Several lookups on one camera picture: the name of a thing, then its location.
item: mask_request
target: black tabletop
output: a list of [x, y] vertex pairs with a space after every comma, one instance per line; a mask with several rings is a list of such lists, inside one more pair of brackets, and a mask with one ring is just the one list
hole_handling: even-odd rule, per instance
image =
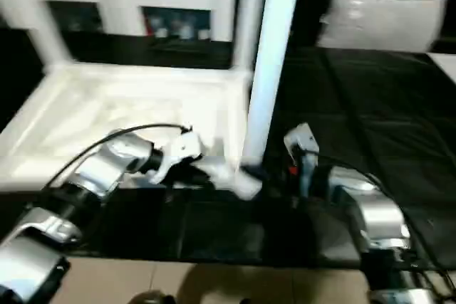
[[[29, 80], [30, 86], [15, 90], [19, 98], [22, 94], [19, 103], [41, 78], [41, 66], [24, 33], [0, 34], [17, 46], [12, 55], [21, 61]], [[97, 34], [68, 34], [65, 39], [72, 54], [87, 62], [227, 68], [230, 60], [231, 47], [223, 43], [210, 48], [175, 42], [160, 46], [142, 38]], [[426, 55], [289, 51], [264, 167], [280, 178], [286, 164], [283, 136], [308, 122], [322, 153], [381, 178], [439, 261], [456, 269], [454, 94], [456, 86]], [[10, 117], [18, 103], [5, 109]], [[73, 254], [357, 268], [359, 255], [343, 213], [318, 202], [291, 201], [292, 190], [271, 182], [257, 199], [245, 202], [223, 191], [120, 189], [94, 232]], [[36, 196], [36, 192], [0, 195], [0, 235]]]

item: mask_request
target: black cable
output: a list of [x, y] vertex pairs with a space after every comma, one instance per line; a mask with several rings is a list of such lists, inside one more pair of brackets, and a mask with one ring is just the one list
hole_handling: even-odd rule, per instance
[[[301, 155], [305, 155], [305, 154], [312, 154], [312, 155], [314, 155], [316, 157], [321, 157], [321, 158], [327, 159], [329, 162], [332, 162], [332, 163], [337, 164], [339, 166], [354, 169], [355, 171], [357, 171], [360, 174], [362, 174], [369, 181], [371, 181], [374, 185], [376, 185], [379, 188], [379, 190], [381, 190], [382, 193], [384, 193], [384, 195], [390, 197], [393, 201], [395, 201], [395, 203], [397, 203], [397, 201], [394, 200], [394, 196], [389, 191], [387, 191], [385, 189], [385, 187], [381, 184], [380, 180], [378, 180], [372, 174], [364, 172], [364, 171], [360, 170], [358, 167], [356, 167], [355, 165], [352, 165], [351, 163], [345, 162], [342, 159], [339, 159], [339, 158], [336, 158], [336, 157], [332, 157], [332, 156], [328, 156], [328, 155], [324, 155], [324, 154], [321, 154], [320, 152], [311, 151], [311, 150], [301, 150]], [[445, 302], [445, 301], [448, 301], [448, 300], [451, 300], [451, 301], [456, 303], [456, 285], [455, 285], [455, 283], [453, 282], [453, 280], [451, 279], [450, 275], [445, 270], [443, 265], [441, 265], [440, 262], [438, 261], [437, 256], [434, 254], [434, 251], [428, 245], [425, 237], [423, 236], [423, 233], [417, 228], [417, 226], [415, 225], [415, 222], [411, 219], [410, 215], [408, 215], [407, 212], [403, 210], [401, 205], [398, 204], [398, 206], [399, 206], [400, 210], [403, 213], [403, 216], [404, 216], [405, 221], [407, 222], [407, 225], [413, 230], [413, 232], [417, 236], [419, 242], [421, 243], [421, 246], [425, 250], [427, 256], [430, 259], [430, 261], [432, 262], [432, 264], [434, 264], [435, 271], [444, 280], [445, 285], [447, 286], [447, 288], [448, 288], [449, 292], [451, 293], [451, 295], [441, 295], [435, 289], [435, 286], [433, 284], [431, 285], [431, 291], [437, 296], [437, 299], [440, 302], [442, 302], [442, 303]], [[423, 277], [425, 278], [425, 280], [428, 283], [430, 283], [431, 280], [429, 279], [429, 277], [427, 275], [424, 276], [424, 272], [422, 274], [423, 274]]]
[[157, 123], [157, 124], [146, 124], [146, 125], [139, 125], [139, 126], [134, 126], [134, 127], [129, 127], [125, 129], [118, 130], [114, 133], [111, 133], [110, 135], [107, 135], [106, 137], [94, 142], [91, 144], [89, 147], [85, 148], [82, 152], [77, 154], [75, 157], [73, 157], [69, 162], [67, 162], [45, 185], [44, 189], [50, 188], [52, 184], [59, 178], [71, 165], [73, 165], [75, 162], [77, 162], [81, 157], [86, 155], [89, 151], [97, 147], [98, 145], [104, 144], [105, 142], [108, 142], [116, 137], [119, 137], [121, 135], [125, 135], [130, 132], [138, 131], [138, 130], [144, 130], [146, 128], [160, 128], [160, 127], [168, 127], [168, 128], [178, 128], [183, 132], [188, 131], [189, 129], [181, 126], [181, 125], [176, 125], [176, 124], [167, 124], [167, 123]]

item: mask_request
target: floor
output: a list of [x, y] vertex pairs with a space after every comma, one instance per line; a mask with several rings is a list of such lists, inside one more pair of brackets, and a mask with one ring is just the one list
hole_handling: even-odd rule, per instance
[[358, 271], [310, 271], [190, 263], [72, 258], [72, 268], [52, 304], [127, 304], [138, 293], [159, 290], [179, 304], [364, 304], [366, 282]]

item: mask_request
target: white box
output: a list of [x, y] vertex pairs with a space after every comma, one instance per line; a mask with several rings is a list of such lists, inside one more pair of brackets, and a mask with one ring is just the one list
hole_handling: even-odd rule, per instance
[[[90, 63], [50, 70], [0, 134], [0, 191], [39, 190], [111, 130], [156, 122], [192, 126], [208, 154], [222, 147], [233, 167], [240, 163], [249, 73]], [[138, 134], [160, 146], [179, 133]]]

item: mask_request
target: pillow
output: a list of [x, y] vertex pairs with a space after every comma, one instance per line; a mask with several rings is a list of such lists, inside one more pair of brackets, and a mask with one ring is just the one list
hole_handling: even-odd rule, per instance
[[423, 52], [438, 37], [446, 0], [331, 0], [317, 45]]

